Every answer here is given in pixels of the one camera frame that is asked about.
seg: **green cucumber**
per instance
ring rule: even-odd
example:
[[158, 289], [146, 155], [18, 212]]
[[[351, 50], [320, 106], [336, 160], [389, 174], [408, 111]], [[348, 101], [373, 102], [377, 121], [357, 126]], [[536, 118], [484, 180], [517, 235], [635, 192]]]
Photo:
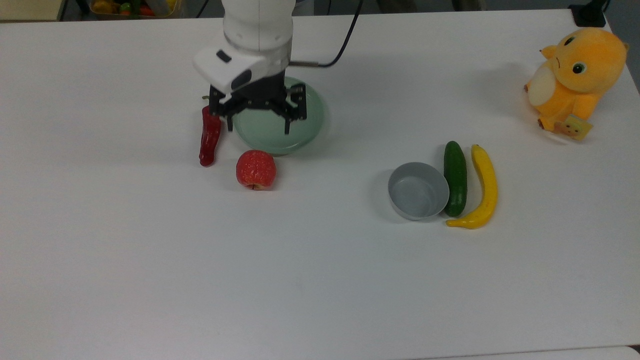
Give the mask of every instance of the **green cucumber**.
[[448, 142], [444, 149], [444, 177], [449, 183], [449, 202], [444, 212], [458, 217], [467, 204], [467, 161], [460, 145], [454, 141]]

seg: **green plate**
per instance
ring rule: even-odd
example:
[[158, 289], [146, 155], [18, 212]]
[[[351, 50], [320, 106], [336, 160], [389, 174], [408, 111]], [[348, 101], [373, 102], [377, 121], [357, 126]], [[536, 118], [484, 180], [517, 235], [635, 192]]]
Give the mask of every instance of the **green plate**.
[[[286, 77], [286, 87], [302, 83]], [[313, 140], [324, 122], [324, 106], [318, 93], [307, 85], [307, 119], [291, 122], [284, 133], [284, 119], [270, 110], [244, 110], [234, 116], [234, 131], [251, 148], [274, 155], [290, 154]]]

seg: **apple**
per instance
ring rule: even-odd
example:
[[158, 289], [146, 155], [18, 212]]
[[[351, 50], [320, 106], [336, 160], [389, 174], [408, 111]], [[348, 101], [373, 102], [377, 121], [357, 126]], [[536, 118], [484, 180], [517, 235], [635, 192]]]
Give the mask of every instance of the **apple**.
[[276, 163], [273, 157], [262, 150], [249, 150], [242, 154], [236, 164], [238, 183], [251, 190], [264, 190], [276, 178]]

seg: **plush toy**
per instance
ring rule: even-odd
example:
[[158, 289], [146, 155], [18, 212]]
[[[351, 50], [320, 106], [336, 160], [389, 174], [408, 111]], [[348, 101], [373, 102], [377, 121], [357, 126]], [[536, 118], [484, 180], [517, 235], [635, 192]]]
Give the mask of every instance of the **plush toy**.
[[622, 73], [628, 48], [608, 31], [584, 28], [540, 50], [547, 61], [524, 87], [540, 127], [583, 139], [592, 127], [586, 121]]

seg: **gray bowl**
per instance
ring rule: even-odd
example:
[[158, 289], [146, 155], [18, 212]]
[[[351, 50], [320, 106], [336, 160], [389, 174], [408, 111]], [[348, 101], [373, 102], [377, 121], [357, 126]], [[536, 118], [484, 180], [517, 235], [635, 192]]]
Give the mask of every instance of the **gray bowl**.
[[413, 221], [438, 214], [449, 201], [447, 180], [425, 163], [406, 163], [395, 169], [388, 190], [395, 211]]

